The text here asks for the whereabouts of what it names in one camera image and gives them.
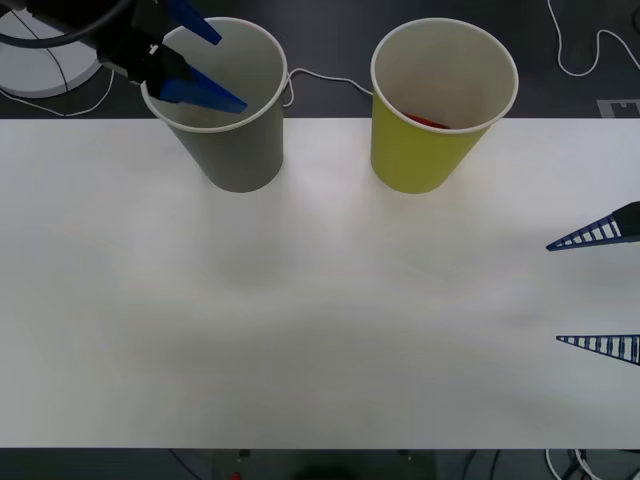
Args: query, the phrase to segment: white table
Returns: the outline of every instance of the white table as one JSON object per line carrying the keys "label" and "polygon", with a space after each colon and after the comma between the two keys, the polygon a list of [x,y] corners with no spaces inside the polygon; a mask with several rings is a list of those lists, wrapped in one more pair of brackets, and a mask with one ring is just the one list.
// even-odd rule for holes
{"label": "white table", "polygon": [[155,120],[0,122],[0,447],[637,446],[640,246],[545,245],[640,200],[640,122],[505,120],[433,193],[369,120],[286,123],[223,192]]}

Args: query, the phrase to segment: white cable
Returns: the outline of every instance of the white cable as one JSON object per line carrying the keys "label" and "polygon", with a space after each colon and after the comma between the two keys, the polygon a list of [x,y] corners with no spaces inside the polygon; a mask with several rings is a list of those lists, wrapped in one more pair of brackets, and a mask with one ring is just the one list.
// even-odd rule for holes
{"label": "white cable", "polygon": [[21,98],[14,97],[13,95],[9,95],[7,92],[5,92],[4,90],[1,90],[1,89],[0,89],[0,94],[2,94],[3,96],[7,97],[9,100],[13,100],[14,102],[23,103],[25,105],[29,105],[30,107],[34,107],[34,108],[37,108],[39,110],[44,110],[45,112],[53,113],[54,115],[56,115],[58,117],[77,117],[79,115],[84,115],[86,113],[93,112],[96,108],[98,108],[102,104],[102,102],[104,102],[104,100],[109,95],[109,92],[111,92],[111,86],[113,85],[113,77],[114,77],[114,75],[115,75],[115,73],[113,71],[111,71],[111,79],[109,80],[109,87],[107,87],[107,91],[102,96],[102,98],[98,101],[98,103],[96,103],[93,107],[91,107],[91,108],[89,108],[87,110],[82,110],[81,112],[75,112],[75,113],[69,113],[69,114],[60,113],[60,112],[56,112],[55,110],[51,110],[50,108],[42,107],[40,105],[36,105],[35,103],[27,102],[26,100],[23,100]]}
{"label": "white cable", "polygon": [[576,460],[578,460],[578,463],[580,464],[582,469],[585,471],[585,473],[589,475],[589,478],[591,478],[591,480],[602,480],[600,477],[598,477],[591,471],[589,464],[582,459],[582,456],[580,455],[580,450],[574,450],[574,452],[576,454]]}
{"label": "white cable", "polygon": [[556,472],[556,469],[553,468],[553,464],[551,463],[551,457],[549,456],[548,448],[544,451],[544,458],[547,460],[547,467],[549,467],[549,471],[551,472],[551,475],[553,475],[553,477],[556,480],[562,480],[562,477],[558,474],[558,472]]}
{"label": "white cable", "polygon": [[360,90],[362,93],[366,93],[367,95],[373,95],[373,92],[367,90],[362,85],[354,82],[350,78],[328,77],[326,75],[320,75],[319,73],[315,73],[315,72],[312,72],[311,70],[307,70],[306,68],[295,68],[295,69],[293,69],[293,70],[291,70],[289,72],[289,78],[287,80],[287,85],[289,86],[289,90],[291,90],[291,100],[289,100],[287,103],[285,103],[284,108],[289,108],[291,105],[293,105],[293,102],[296,99],[296,95],[295,95],[295,93],[293,91],[293,82],[291,81],[291,78],[296,73],[306,73],[307,75],[311,75],[312,77],[320,78],[322,80],[329,80],[331,82],[346,82],[346,83],[350,83],[351,85],[356,87],[358,90]]}
{"label": "white cable", "polygon": [[596,33],[596,58],[593,61],[593,65],[591,65],[590,69],[582,73],[573,73],[567,70],[564,67],[564,65],[562,65],[562,33],[560,33],[560,26],[558,25],[558,20],[556,19],[556,15],[555,13],[553,13],[553,8],[551,7],[551,0],[547,0],[547,6],[549,7],[549,13],[551,14],[553,24],[556,26],[556,32],[558,33],[558,66],[562,69],[564,73],[566,73],[567,75],[571,75],[572,77],[586,77],[591,72],[593,72],[593,70],[595,70],[595,68],[598,66],[598,61],[600,60],[600,36],[603,33],[607,33],[611,35],[613,38],[615,38],[616,40],[618,40],[622,44],[622,46],[625,48],[629,56],[631,57],[631,60],[633,60],[633,63],[636,64],[636,67],[638,68],[638,70],[640,70],[640,63],[638,63],[638,60],[636,60],[636,57],[633,56],[633,53],[631,52],[629,45],[627,45],[624,40],[622,40],[616,33],[612,32],[611,30],[598,30],[598,33]]}

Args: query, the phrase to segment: red object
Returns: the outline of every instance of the red object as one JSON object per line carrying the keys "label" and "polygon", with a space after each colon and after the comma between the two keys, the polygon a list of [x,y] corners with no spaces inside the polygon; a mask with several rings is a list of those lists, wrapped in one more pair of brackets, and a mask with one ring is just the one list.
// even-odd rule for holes
{"label": "red object", "polygon": [[408,113],[403,113],[405,117],[409,117],[414,122],[421,123],[422,125],[426,125],[427,127],[433,128],[442,128],[443,130],[451,130],[446,125],[442,125],[441,123],[432,122],[431,120],[427,120],[426,118],[418,117],[416,115],[409,115]]}

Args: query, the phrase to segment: cup rim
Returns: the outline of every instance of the cup rim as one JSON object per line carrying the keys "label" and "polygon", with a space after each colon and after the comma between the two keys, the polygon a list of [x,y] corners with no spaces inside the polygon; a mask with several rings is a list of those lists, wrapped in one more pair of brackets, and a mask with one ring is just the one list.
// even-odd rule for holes
{"label": "cup rim", "polygon": [[[380,51],[382,50],[382,48],[387,44],[387,42],[391,39],[391,37],[393,37],[394,35],[396,35],[397,33],[401,32],[402,30],[413,26],[413,25],[417,25],[417,24],[427,24],[427,23],[449,23],[449,24],[457,24],[457,25],[462,25],[466,28],[469,28],[471,30],[476,31],[477,33],[480,33],[482,36],[486,37],[491,43],[493,43],[505,56],[505,58],[507,59],[509,66],[511,67],[511,73],[513,75],[513,92],[511,93],[511,98],[509,99],[509,102],[507,103],[507,105],[505,106],[504,109],[502,109],[502,111],[500,113],[498,113],[498,115],[496,115],[495,117],[493,117],[491,120],[488,120],[484,123],[481,123],[480,125],[476,125],[473,127],[468,127],[468,128],[458,128],[458,129],[442,129],[442,128],[435,128],[435,127],[430,127],[428,125],[423,125],[422,123],[416,122],[415,120],[411,120],[409,117],[405,116],[404,114],[402,114],[402,112],[400,112],[397,108],[395,108],[391,102],[389,102],[389,100],[387,100],[387,98],[382,94],[382,90],[380,89],[380,86],[378,85],[378,79],[376,76],[376,62],[378,60],[378,55],[380,54]],[[491,35],[489,32],[487,32],[486,30],[483,30],[480,27],[477,27],[471,23],[467,23],[467,22],[463,22],[461,20],[455,20],[452,18],[439,18],[439,17],[434,17],[434,18],[421,18],[418,20],[413,20],[411,22],[402,24],[396,28],[394,28],[393,30],[391,30],[387,35],[385,35],[385,37],[380,41],[380,43],[378,44],[378,46],[376,47],[376,50],[373,52],[373,57],[371,59],[371,82],[373,83],[373,91],[374,93],[378,96],[378,98],[380,98],[380,100],[382,101],[382,103],[396,116],[398,117],[400,120],[402,120],[403,122],[409,124],[409,125],[413,125],[414,127],[417,127],[421,130],[425,130],[427,132],[432,132],[432,133],[439,133],[439,134],[443,134],[443,135],[463,135],[463,134],[467,134],[467,133],[475,133],[475,132],[479,132],[481,130],[485,130],[487,128],[489,128],[491,125],[493,125],[494,123],[496,123],[498,120],[500,120],[501,118],[503,118],[508,112],[509,110],[511,110],[511,107],[513,107],[514,102],[516,101],[516,97],[518,96],[518,88],[519,88],[519,84],[520,84],[520,80],[519,80],[519,76],[518,76],[518,68],[516,67],[516,64],[513,60],[513,57],[511,56],[511,54],[509,53],[509,50],[507,50],[507,48],[493,35]]]}
{"label": "cup rim", "polygon": [[[153,105],[153,103],[151,102],[151,99],[149,98],[149,91],[147,90],[147,82],[143,82],[142,85],[140,85],[140,90],[142,91],[142,98],[144,100],[144,103],[147,105],[147,107],[149,108],[149,110],[151,110],[151,112],[160,120],[162,120],[163,122],[165,122],[166,124],[177,128],[178,130],[182,130],[184,132],[191,132],[191,133],[222,133],[222,132],[228,132],[230,130],[235,130],[236,128],[240,128],[244,125],[247,125],[255,120],[257,120],[258,118],[260,118],[262,115],[264,115],[271,107],[273,107],[273,105],[279,100],[280,96],[282,95],[282,92],[284,91],[286,85],[287,85],[287,79],[288,79],[288,66],[287,66],[287,57],[284,53],[284,50],[282,48],[282,45],[280,45],[280,42],[278,42],[278,40],[276,40],[276,38],[269,33],[267,30],[265,30],[264,28],[262,28],[260,25],[256,25],[255,23],[252,22],[248,22],[246,20],[242,20],[240,18],[232,18],[232,17],[208,17],[205,18],[205,21],[208,23],[209,20],[222,20],[228,23],[236,23],[236,24],[241,24],[241,25],[245,25],[248,27],[251,27],[255,30],[260,31],[261,33],[263,33],[269,40],[271,40],[273,42],[273,44],[276,46],[276,49],[278,50],[278,53],[280,54],[280,58],[282,59],[282,79],[280,80],[280,85],[276,91],[276,93],[273,95],[273,97],[271,98],[271,100],[269,100],[265,106],[263,106],[260,110],[258,110],[256,113],[254,113],[253,115],[251,115],[250,117],[245,118],[244,120],[241,120],[240,122],[236,122],[236,123],[232,123],[229,125],[224,125],[222,127],[191,127],[189,125],[183,125],[181,123],[178,123],[174,120],[171,120],[170,118],[167,118],[165,115],[163,115],[156,107],[155,105]],[[169,33],[167,33],[164,36],[164,40],[167,40],[168,38],[170,38],[171,36],[177,34],[178,32],[182,31],[182,30],[187,30],[185,27],[178,27],[175,28],[174,30],[171,30]]]}

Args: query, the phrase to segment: dark floor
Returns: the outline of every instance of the dark floor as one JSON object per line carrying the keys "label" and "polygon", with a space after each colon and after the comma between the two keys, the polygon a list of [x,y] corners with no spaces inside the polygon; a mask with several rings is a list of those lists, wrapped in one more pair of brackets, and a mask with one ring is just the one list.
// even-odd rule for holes
{"label": "dark floor", "polygon": [[[552,0],[564,33],[564,62],[574,71],[593,61],[595,32],[621,35],[640,57],[640,35],[632,14],[640,0]],[[346,76],[370,88],[369,62],[382,37],[396,26],[423,17],[450,17],[474,23],[511,51],[521,76],[512,117],[600,116],[598,99],[640,98],[640,71],[622,46],[602,39],[599,67],[572,78],[556,64],[556,33],[546,0],[192,0],[206,16],[234,16],[256,22],[282,43],[289,65]],[[43,102],[77,111],[104,93],[109,72],[102,70],[68,99]],[[346,84],[300,76],[295,80],[292,117],[367,117],[370,99]],[[137,87],[116,78],[109,98],[89,118],[147,118]],[[0,97],[0,118],[52,118],[50,114]]]}
{"label": "dark floor", "polygon": [[[469,451],[253,451],[238,463],[235,450],[178,450],[201,480],[461,480]],[[495,451],[480,451],[466,480],[489,480]],[[626,479],[640,467],[640,455],[589,451],[593,472],[605,479]],[[569,465],[566,451],[553,451],[560,474]],[[0,478],[10,480],[194,480],[166,450],[0,450]],[[552,480],[540,450],[503,451],[494,480]]]}

